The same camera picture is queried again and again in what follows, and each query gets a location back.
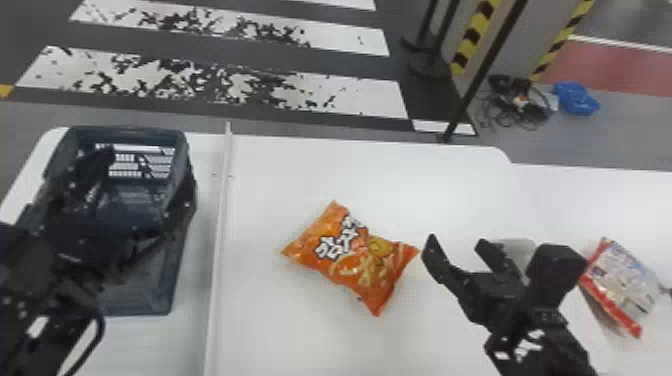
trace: snack bag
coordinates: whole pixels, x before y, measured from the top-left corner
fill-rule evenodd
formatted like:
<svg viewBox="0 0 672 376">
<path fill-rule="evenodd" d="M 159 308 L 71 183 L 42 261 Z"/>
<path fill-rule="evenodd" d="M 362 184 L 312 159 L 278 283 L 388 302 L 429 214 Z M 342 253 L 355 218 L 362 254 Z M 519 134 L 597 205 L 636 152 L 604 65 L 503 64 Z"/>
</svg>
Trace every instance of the snack bag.
<svg viewBox="0 0 672 376">
<path fill-rule="evenodd" d="M 350 287 L 379 316 L 415 247 L 369 235 L 347 208 L 332 201 L 324 213 L 282 253 L 319 270 L 337 285 Z"/>
<path fill-rule="evenodd" d="M 588 264 L 579 279 L 581 287 L 609 316 L 639 338 L 642 320 L 660 296 L 656 275 L 620 244 L 606 238 Z"/>
</svg>

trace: white table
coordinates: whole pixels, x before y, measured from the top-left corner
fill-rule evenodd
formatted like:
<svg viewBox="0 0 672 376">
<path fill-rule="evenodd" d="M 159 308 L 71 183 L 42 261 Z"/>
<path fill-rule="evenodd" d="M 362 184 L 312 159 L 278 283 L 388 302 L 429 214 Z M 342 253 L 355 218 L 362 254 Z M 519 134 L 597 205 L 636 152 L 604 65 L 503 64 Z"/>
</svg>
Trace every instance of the white table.
<svg viewBox="0 0 672 376">
<path fill-rule="evenodd" d="M 42 136 L 0 206 L 0 220 L 14 223 L 24 205 L 33 200 L 44 167 L 65 131 L 58 128 Z M 224 138 L 187 134 L 198 182 L 198 210 L 185 245 L 173 311 L 159 318 L 109 319 L 105 338 L 82 368 L 81 375 L 202 373 Z M 88 343 L 92 333 L 87 334 L 73 351 L 75 356 Z"/>
<path fill-rule="evenodd" d="M 62 133 L 54 130 L 40 140 L 0 208 L 0 219 L 15 220 L 32 199 Z M 374 318 L 344 289 L 279 252 L 337 199 L 375 234 L 421 247 L 434 232 L 456 264 L 486 270 L 473 252 L 479 237 L 552 238 L 500 151 L 251 136 L 187 138 L 199 182 L 199 211 L 175 310 L 165 318 L 111 320 L 109 334 L 83 374 L 201 374 L 206 332 L 206 376 L 497 374 L 482 350 L 485 329 L 466 320 L 455 298 L 429 277 L 419 259 L 407 268 L 383 315 Z M 228 188 L 221 189 L 218 174 L 225 159 L 231 161 Z M 215 233 L 220 236 L 213 246 Z M 213 248 L 214 261 L 208 254 Z M 582 297 L 568 295 L 561 310 L 593 364 L 606 370 L 607 343 Z"/>
<path fill-rule="evenodd" d="M 581 167 L 518 165 L 532 205 L 554 241 L 591 248 L 601 236 L 630 249 L 672 286 L 672 173 Z M 659 301 L 643 323 L 641 340 L 606 326 L 614 352 L 613 375 L 669 375 L 672 301 Z"/>
</svg>

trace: black pole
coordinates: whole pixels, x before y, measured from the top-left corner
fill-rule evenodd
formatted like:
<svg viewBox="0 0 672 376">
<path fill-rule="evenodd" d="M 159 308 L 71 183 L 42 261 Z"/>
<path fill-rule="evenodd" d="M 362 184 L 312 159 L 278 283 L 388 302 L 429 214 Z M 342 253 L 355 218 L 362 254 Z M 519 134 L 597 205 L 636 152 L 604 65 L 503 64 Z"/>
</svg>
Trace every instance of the black pole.
<svg viewBox="0 0 672 376">
<path fill-rule="evenodd" d="M 481 66 L 478 68 L 478 72 L 476 72 L 476 76 L 471 81 L 469 89 L 467 89 L 467 93 L 464 95 L 464 98 L 462 98 L 462 101 L 460 102 L 460 108 L 455 113 L 453 121 L 446 129 L 446 132 L 441 136 L 442 142 L 450 142 L 451 138 L 453 137 L 453 133 L 455 133 L 455 129 L 457 129 L 457 126 L 460 123 L 460 120 L 462 120 L 464 114 L 466 114 L 469 105 L 474 100 L 474 97 L 478 92 L 478 89 L 481 87 L 485 77 L 488 75 L 492 64 L 495 62 L 495 59 L 497 59 L 497 56 L 502 50 L 504 43 L 509 38 L 511 30 L 513 30 L 513 28 L 516 26 L 516 23 L 518 23 L 520 15 L 523 14 L 523 10 L 525 10 L 527 2 L 528 0 L 516 0 L 516 2 L 513 4 L 509 15 L 506 16 L 504 25 L 502 25 L 502 28 L 499 30 L 495 41 L 492 43 L 492 47 L 490 47 L 488 54 L 485 56 L 485 59 L 483 59 L 483 63 L 481 63 Z"/>
<path fill-rule="evenodd" d="M 412 56 L 409 63 L 409 68 L 416 75 L 427 78 L 427 79 L 445 79 L 451 76 L 450 70 L 444 66 L 436 66 L 435 63 L 441 57 L 441 47 L 443 47 L 443 42 L 446 41 L 446 36 L 448 36 L 448 30 L 453 24 L 455 19 L 455 14 L 457 13 L 457 8 L 460 6 L 460 0 L 451 0 L 448 9 L 446 9 L 446 14 L 441 21 L 441 27 L 439 28 L 439 34 L 436 36 L 434 45 L 429 53 L 429 57 L 424 59 L 423 56 Z"/>
<path fill-rule="evenodd" d="M 413 52 L 423 52 L 429 51 L 430 47 L 427 46 L 425 39 L 427 38 L 427 33 L 429 32 L 429 24 L 434 18 L 434 12 L 436 11 L 436 6 L 439 4 L 439 0 L 430 0 L 425 16 L 422 18 L 422 23 L 420 24 L 420 30 L 418 33 L 413 35 L 406 35 L 401 37 L 401 45 L 406 47 L 408 50 Z"/>
</svg>

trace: yellow black striped pole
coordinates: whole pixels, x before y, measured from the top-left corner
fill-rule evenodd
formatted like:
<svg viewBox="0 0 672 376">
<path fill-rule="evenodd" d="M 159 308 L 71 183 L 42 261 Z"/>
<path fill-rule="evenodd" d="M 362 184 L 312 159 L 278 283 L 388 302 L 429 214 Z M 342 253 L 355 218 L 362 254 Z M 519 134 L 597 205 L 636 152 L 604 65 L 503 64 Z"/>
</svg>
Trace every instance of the yellow black striped pole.
<svg viewBox="0 0 672 376">
<path fill-rule="evenodd" d="M 481 1 L 476 9 L 476 13 L 471 18 L 471 23 L 467 32 L 462 38 L 462 42 L 457 48 L 457 53 L 450 64 L 450 70 L 453 75 L 464 74 L 469 64 L 469 59 L 476 53 L 478 44 L 490 27 L 490 21 L 495 14 L 495 10 L 502 3 L 502 0 L 485 0 Z"/>
<path fill-rule="evenodd" d="M 14 86 L 12 86 L 12 85 L 2 85 L 2 84 L 0 84 L 0 99 L 7 98 L 9 96 L 9 93 L 11 93 L 13 89 L 14 89 Z"/>
<path fill-rule="evenodd" d="M 560 33 L 558 33 L 558 35 L 555 37 L 551 49 L 549 49 L 546 55 L 544 55 L 544 57 L 541 58 L 541 61 L 539 61 L 539 64 L 537 64 L 537 67 L 534 69 L 532 76 L 530 76 L 530 80 L 536 82 L 539 81 L 539 79 L 541 79 L 541 76 L 543 76 L 544 73 L 546 73 L 546 70 L 551 65 L 555 57 L 558 56 L 558 53 L 560 52 L 560 49 L 567 41 L 567 38 L 569 38 L 569 36 L 572 35 L 572 33 L 574 33 L 574 29 L 576 29 L 576 26 L 581 22 L 583 17 L 588 12 L 590 12 L 590 9 L 593 7 L 594 4 L 595 0 L 583 0 L 576 7 L 576 10 L 574 10 L 574 13 L 572 14 L 572 19 L 569 21 L 567 26 L 565 26 L 565 28 L 562 29 L 562 31 L 560 31 Z"/>
</svg>

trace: blue bag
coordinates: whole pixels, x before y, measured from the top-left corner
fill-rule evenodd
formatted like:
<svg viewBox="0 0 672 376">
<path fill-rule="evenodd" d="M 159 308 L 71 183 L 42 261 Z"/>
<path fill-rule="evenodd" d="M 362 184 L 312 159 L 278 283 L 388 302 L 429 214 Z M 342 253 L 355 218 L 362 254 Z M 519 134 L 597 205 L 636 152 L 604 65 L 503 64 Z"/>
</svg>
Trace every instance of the blue bag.
<svg viewBox="0 0 672 376">
<path fill-rule="evenodd" d="M 560 106 L 570 114 L 591 115 L 600 109 L 600 103 L 578 82 L 558 82 L 553 85 L 553 94 L 560 98 Z"/>
</svg>

